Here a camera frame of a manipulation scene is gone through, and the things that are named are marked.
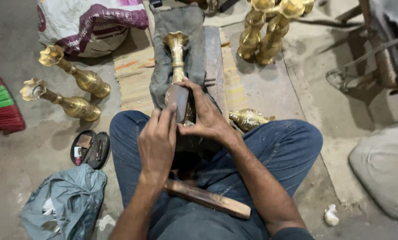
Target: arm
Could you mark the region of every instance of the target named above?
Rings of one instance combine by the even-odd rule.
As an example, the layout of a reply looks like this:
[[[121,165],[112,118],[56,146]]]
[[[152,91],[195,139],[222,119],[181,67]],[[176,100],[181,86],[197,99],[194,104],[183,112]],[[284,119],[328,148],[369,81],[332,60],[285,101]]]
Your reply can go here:
[[[196,124],[178,125],[181,135],[199,135],[223,144],[233,158],[255,207],[272,236],[283,228],[305,228],[295,204],[286,190],[248,149],[242,137],[226,122],[217,107],[200,86],[187,78],[177,82],[193,92],[196,103]]]
[[[138,136],[141,173],[131,202],[119,217],[111,240],[146,239],[150,211],[159,198],[175,153],[176,105],[155,109]]]

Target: brass candle holder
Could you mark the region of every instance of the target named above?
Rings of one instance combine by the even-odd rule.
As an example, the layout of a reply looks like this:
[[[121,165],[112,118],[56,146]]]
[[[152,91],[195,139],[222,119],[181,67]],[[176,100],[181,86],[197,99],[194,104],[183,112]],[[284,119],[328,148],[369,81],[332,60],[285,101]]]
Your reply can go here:
[[[73,75],[80,89],[92,93],[98,98],[105,98],[110,94],[110,85],[103,82],[97,73],[80,70],[65,60],[63,49],[60,46],[47,46],[45,50],[40,52],[39,62],[47,67],[56,65],[63,68],[66,73]]]
[[[275,120],[274,116],[265,117],[262,113],[251,108],[230,111],[229,118],[243,131],[250,131],[264,123]]]
[[[245,17],[245,29],[240,34],[237,55],[249,59],[261,41],[260,29],[265,23],[264,10],[274,6],[274,0],[251,0],[252,8]]]
[[[260,64],[270,64],[282,49],[282,38],[289,31],[289,23],[293,18],[299,18],[308,4],[308,11],[313,8],[313,0],[282,0],[276,8],[265,10],[275,12],[276,16],[267,26],[266,36],[259,44],[256,60]]]
[[[172,83],[182,82],[183,77],[186,76],[184,72],[184,61],[183,61],[183,53],[184,47],[189,43],[189,37],[184,35],[181,31],[170,32],[163,39],[162,42],[164,45],[168,46],[171,50],[172,55]],[[165,103],[168,104],[169,100],[169,88],[165,95]],[[192,107],[192,99],[189,96],[186,107],[186,117],[185,122],[193,122],[196,117],[196,111]]]
[[[63,97],[61,94],[56,94],[46,88],[46,82],[42,79],[33,78],[25,81],[20,93],[26,101],[42,98],[53,104],[58,104],[63,107],[64,112],[69,117],[95,122],[101,116],[100,107],[90,104],[85,98],[80,96]]]

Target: striped mat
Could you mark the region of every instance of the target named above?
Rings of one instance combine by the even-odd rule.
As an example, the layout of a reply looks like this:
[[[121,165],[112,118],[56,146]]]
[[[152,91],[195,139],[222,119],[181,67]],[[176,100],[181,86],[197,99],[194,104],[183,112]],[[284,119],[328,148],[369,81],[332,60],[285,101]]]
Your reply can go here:
[[[226,43],[220,29],[220,39]],[[243,85],[237,73],[230,45],[222,47],[224,81],[226,84],[227,106],[229,110],[248,107]],[[154,51],[148,46],[140,51],[117,55],[113,54],[116,79],[121,87],[121,109],[138,110],[150,116],[154,105],[149,92],[150,79],[154,70]]]

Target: red brush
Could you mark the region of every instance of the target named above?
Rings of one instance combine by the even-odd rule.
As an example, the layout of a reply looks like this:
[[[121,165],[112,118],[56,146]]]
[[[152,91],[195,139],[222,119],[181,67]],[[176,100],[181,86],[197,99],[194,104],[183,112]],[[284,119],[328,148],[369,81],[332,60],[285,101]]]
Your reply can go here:
[[[26,129],[26,124],[21,113],[4,83],[0,80],[0,131],[10,133],[24,129]]]

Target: knee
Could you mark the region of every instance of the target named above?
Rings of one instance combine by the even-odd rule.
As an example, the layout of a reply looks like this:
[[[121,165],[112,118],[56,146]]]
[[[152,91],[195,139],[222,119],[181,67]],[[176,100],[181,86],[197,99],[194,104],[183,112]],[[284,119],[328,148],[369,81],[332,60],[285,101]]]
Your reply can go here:
[[[113,132],[117,128],[126,128],[133,124],[138,124],[138,121],[145,119],[144,113],[134,110],[118,112],[110,122],[110,132]]]
[[[302,142],[304,148],[319,154],[323,146],[323,137],[319,129],[302,120],[292,120],[290,128],[295,138]]]

